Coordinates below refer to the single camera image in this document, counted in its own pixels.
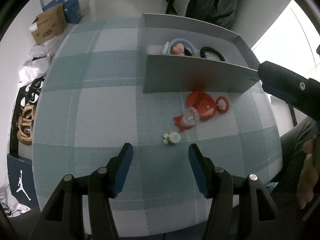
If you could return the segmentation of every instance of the brown cardboard box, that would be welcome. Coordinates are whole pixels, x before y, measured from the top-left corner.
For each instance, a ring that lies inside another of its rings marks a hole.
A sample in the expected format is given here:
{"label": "brown cardboard box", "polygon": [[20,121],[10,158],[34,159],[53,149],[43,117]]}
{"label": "brown cardboard box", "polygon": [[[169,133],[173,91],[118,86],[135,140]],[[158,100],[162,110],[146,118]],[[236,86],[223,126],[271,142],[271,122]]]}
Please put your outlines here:
{"label": "brown cardboard box", "polygon": [[29,27],[37,44],[41,44],[63,33],[67,26],[62,4],[58,4],[39,14]]}

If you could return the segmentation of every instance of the table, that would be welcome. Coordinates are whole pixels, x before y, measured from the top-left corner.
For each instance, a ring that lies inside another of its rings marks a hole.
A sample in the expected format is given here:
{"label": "table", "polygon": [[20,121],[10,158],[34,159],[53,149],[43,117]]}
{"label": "table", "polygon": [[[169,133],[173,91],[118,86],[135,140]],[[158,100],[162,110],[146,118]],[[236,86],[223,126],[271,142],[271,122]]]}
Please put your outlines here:
{"label": "table", "polygon": [[[118,155],[125,142],[134,156],[123,192],[110,200],[120,236],[160,234],[207,219],[210,200],[199,193],[188,161],[198,144],[232,175],[255,173],[267,183],[281,169],[279,133],[267,95],[257,83],[244,94],[225,96],[231,107],[164,145],[178,131],[172,118],[188,93],[143,94],[137,51],[139,18],[76,25],[47,74],[36,110],[33,171],[40,208],[65,174],[92,173]],[[90,233],[88,201],[84,224]]]}

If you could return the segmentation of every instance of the jumpman logo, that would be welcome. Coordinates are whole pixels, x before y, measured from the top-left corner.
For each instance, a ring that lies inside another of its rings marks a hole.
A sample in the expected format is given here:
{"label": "jumpman logo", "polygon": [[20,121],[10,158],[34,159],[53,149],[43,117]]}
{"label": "jumpman logo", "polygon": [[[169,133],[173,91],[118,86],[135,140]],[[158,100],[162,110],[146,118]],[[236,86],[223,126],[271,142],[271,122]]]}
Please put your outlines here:
{"label": "jumpman logo", "polygon": [[22,185],[22,170],[20,170],[20,173],[21,173],[21,177],[19,177],[19,183],[18,183],[19,188],[18,188],[17,192],[22,190],[23,193],[27,196],[28,200],[30,201],[31,198],[29,198],[28,194],[26,193],[26,191],[24,190],[23,185]]}

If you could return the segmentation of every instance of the silver bolt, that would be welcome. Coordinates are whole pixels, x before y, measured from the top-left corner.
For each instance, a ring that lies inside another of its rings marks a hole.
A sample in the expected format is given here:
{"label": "silver bolt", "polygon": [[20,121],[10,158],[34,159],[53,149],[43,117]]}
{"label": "silver bolt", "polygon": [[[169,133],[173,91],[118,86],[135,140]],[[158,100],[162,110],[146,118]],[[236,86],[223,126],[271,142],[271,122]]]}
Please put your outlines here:
{"label": "silver bolt", "polygon": [[72,175],[68,174],[66,176],[63,177],[64,181],[69,181],[72,179]]}
{"label": "silver bolt", "polygon": [[216,173],[223,173],[223,172],[224,172],[224,169],[221,168],[221,167],[215,167],[215,168],[214,168],[214,171],[215,171]]}
{"label": "silver bolt", "polygon": [[249,175],[249,178],[250,178],[251,180],[253,180],[253,181],[256,181],[256,180],[258,179],[258,176],[255,175],[255,174],[250,174],[250,175]]}
{"label": "silver bolt", "polygon": [[106,167],[101,167],[98,169],[98,173],[99,174],[105,174],[107,172],[107,168]]}
{"label": "silver bolt", "polygon": [[299,86],[302,91],[306,89],[306,85],[303,82],[301,82]]}

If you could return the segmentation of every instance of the black jacket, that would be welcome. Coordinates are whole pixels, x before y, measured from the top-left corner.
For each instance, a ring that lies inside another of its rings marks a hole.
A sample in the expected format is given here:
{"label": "black jacket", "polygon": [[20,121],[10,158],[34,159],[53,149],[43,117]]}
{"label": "black jacket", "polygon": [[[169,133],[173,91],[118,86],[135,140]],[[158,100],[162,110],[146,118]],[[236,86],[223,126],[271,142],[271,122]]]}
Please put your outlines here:
{"label": "black jacket", "polygon": [[229,28],[238,0],[190,0],[186,17]]}

